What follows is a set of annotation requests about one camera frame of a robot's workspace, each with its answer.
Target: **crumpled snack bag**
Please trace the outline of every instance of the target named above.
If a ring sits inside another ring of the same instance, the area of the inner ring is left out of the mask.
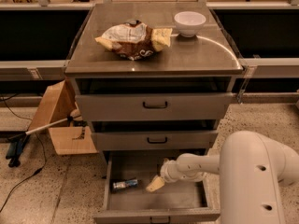
[[[170,47],[171,28],[152,29],[141,21],[112,26],[95,41],[132,61],[149,57]]]

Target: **bowl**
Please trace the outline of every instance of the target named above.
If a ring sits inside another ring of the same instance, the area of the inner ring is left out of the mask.
[[[179,33],[185,37],[195,36],[204,26],[206,17],[194,11],[179,12],[175,16],[175,24]]]

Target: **gray countertop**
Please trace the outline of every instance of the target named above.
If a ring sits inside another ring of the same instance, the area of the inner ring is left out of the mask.
[[[174,16],[180,11],[197,11],[206,23],[197,36],[185,38],[175,28]],[[144,60],[129,61],[95,42],[111,26],[136,19],[151,28],[173,28],[170,48]],[[95,5],[70,60],[68,76],[159,76],[230,75],[243,68],[235,57],[219,25],[205,6],[197,2],[135,2]]]

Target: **closed drawer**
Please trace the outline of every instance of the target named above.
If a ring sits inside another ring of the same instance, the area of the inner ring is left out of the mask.
[[[222,119],[231,93],[79,95],[85,120]]]
[[[220,216],[206,181],[166,184],[148,193],[146,186],[160,170],[164,158],[175,159],[178,150],[111,152],[103,210],[96,223],[187,223],[215,221]],[[112,192],[114,181],[136,178],[138,186]]]
[[[217,131],[93,133],[92,139],[99,151],[209,149],[213,146],[217,134]]]

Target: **concrete floor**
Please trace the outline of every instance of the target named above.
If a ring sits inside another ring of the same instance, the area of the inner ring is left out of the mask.
[[[32,118],[35,107],[11,107],[18,115]],[[30,120],[16,118],[0,107],[0,131],[26,129]],[[219,136],[211,152],[220,151],[225,138],[240,130],[254,131],[288,145],[299,152],[299,110],[295,104],[232,104],[219,125]],[[1,224],[92,224],[101,210],[106,166],[101,156],[58,156],[47,134],[38,135],[43,143],[46,165],[19,185],[0,213]],[[0,208],[11,189],[43,166],[41,142],[33,134],[20,157],[21,166],[9,168],[5,159],[8,144],[0,144]],[[210,175],[215,184],[219,179]],[[287,224],[298,224],[299,183],[280,188]]]

